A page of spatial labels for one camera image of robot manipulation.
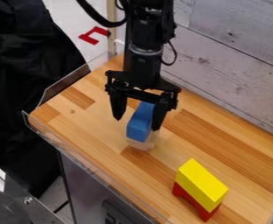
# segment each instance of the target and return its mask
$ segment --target wooden plank wall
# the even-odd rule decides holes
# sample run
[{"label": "wooden plank wall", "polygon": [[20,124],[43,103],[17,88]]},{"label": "wooden plank wall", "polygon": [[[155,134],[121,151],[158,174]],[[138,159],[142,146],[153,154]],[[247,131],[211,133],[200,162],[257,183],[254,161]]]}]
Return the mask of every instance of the wooden plank wall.
[{"label": "wooden plank wall", "polygon": [[273,65],[273,0],[196,0],[189,27]]},{"label": "wooden plank wall", "polygon": [[[273,133],[273,3],[269,1],[175,0],[178,29],[173,44],[178,60],[174,66],[164,66],[162,75]],[[268,13],[261,6],[265,3]],[[228,8],[232,5],[235,14]],[[236,29],[241,24],[243,29]],[[121,51],[123,35],[118,35],[119,43]],[[164,59],[172,59],[168,48]]]}]

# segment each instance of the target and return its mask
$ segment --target black cloth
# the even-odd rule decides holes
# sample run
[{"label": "black cloth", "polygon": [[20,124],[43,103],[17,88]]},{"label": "black cloth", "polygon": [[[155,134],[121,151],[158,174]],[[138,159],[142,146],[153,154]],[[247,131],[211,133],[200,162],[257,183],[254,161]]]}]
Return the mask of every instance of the black cloth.
[{"label": "black cloth", "polygon": [[84,63],[42,0],[0,0],[0,165],[38,138],[21,111],[31,112],[45,88]]}]

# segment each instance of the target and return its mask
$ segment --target screw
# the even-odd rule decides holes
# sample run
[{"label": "screw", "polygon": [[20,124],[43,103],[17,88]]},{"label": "screw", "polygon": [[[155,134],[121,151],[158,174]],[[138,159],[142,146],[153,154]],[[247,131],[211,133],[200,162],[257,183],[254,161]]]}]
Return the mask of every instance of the screw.
[{"label": "screw", "polygon": [[26,205],[30,205],[30,204],[32,203],[32,198],[31,198],[31,197],[26,197],[26,198],[24,199],[24,203],[25,203]]}]

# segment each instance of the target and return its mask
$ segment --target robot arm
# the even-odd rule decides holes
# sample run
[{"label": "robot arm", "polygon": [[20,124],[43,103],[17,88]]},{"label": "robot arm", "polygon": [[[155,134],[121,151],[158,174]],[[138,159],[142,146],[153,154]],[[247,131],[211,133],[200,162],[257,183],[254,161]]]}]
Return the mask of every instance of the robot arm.
[{"label": "robot arm", "polygon": [[[166,113],[177,107],[180,88],[160,76],[164,45],[171,44],[176,25],[173,18],[173,0],[120,0],[125,18],[109,22],[84,0],[77,0],[82,8],[98,23],[116,27],[127,23],[123,71],[107,71],[106,91],[110,96],[115,119],[125,113],[127,98],[155,104],[152,130],[159,130]],[[162,94],[146,92],[147,89],[163,91]]]}]

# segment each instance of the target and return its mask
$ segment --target blue cube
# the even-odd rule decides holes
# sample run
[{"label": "blue cube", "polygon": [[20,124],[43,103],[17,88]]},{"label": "blue cube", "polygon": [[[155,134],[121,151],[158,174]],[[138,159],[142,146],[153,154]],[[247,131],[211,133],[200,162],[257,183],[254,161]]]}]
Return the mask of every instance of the blue cube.
[{"label": "blue cube", "polygon": [[127,137],[145,143],[151,133],[155,104],[142,101],[127,124]]}]

